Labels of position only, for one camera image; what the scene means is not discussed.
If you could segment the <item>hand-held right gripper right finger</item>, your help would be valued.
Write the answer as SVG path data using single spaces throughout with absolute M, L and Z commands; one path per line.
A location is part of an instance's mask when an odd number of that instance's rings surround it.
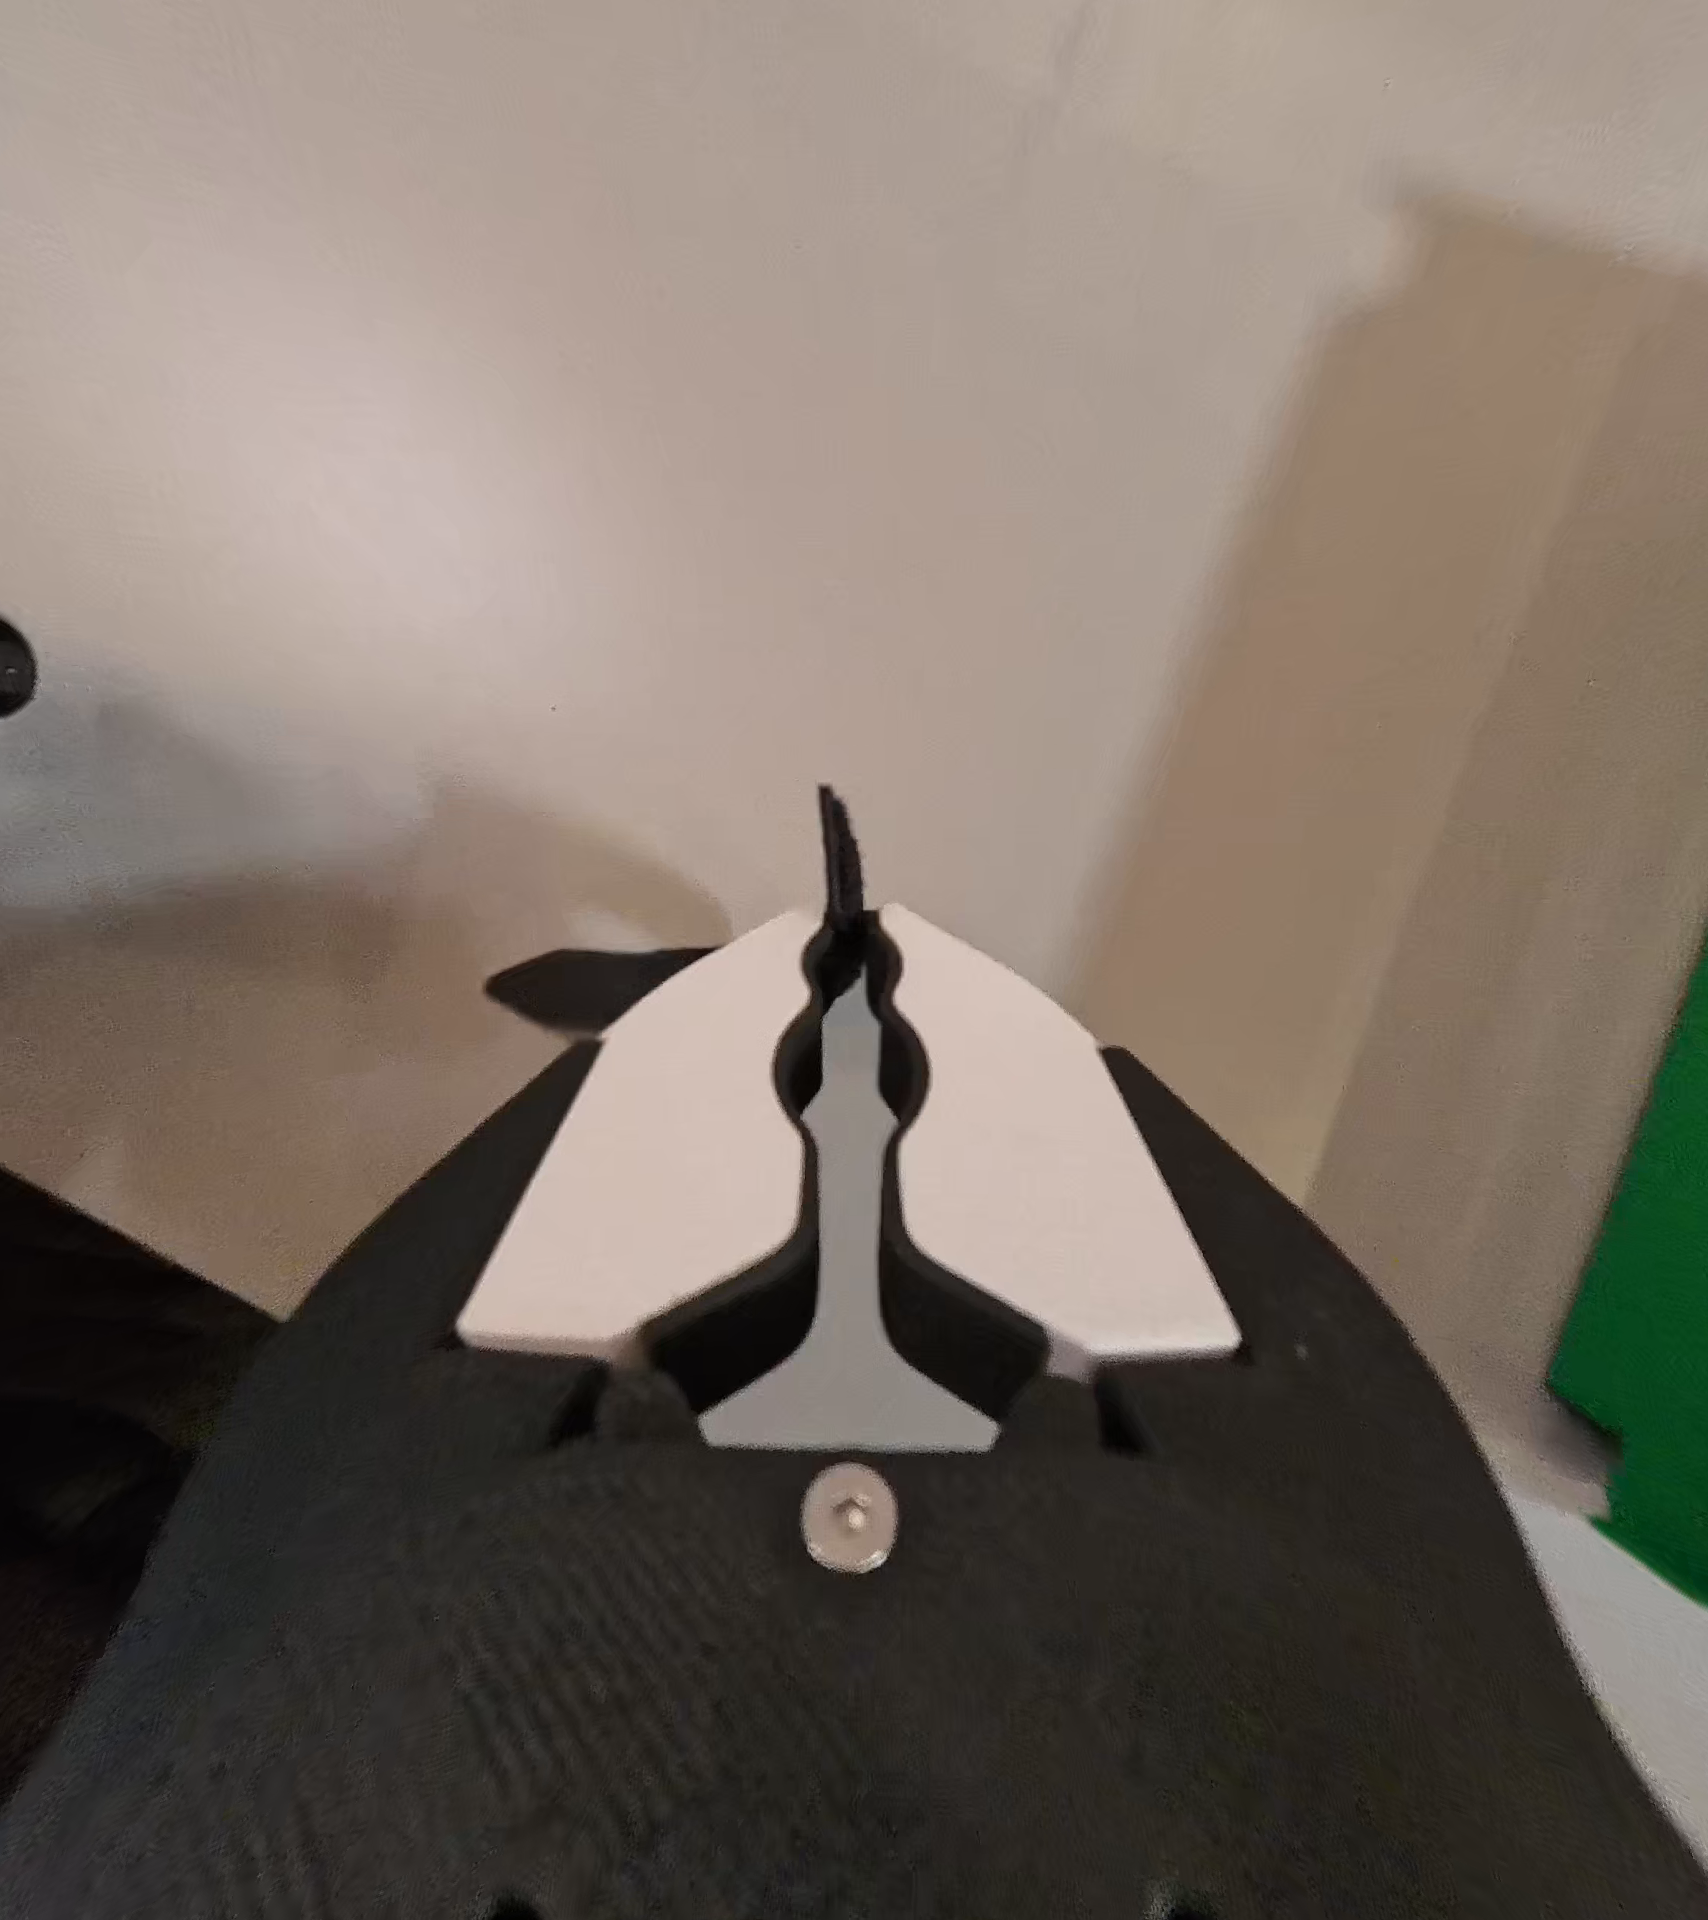
M 1036 984 L 886 905 L 862 941 L 892 1111 L 878 1309 L 940 1389 L 1218 1359 L 1244 1330 L 1096 1050 Z

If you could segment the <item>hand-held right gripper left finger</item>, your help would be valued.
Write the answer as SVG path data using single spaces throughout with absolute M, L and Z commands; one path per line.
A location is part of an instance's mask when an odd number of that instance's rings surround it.
M 782 910 L 635 996 L 592 1050 L 457 1343 L 768 1373 L 816 1316 L 822 950 Z

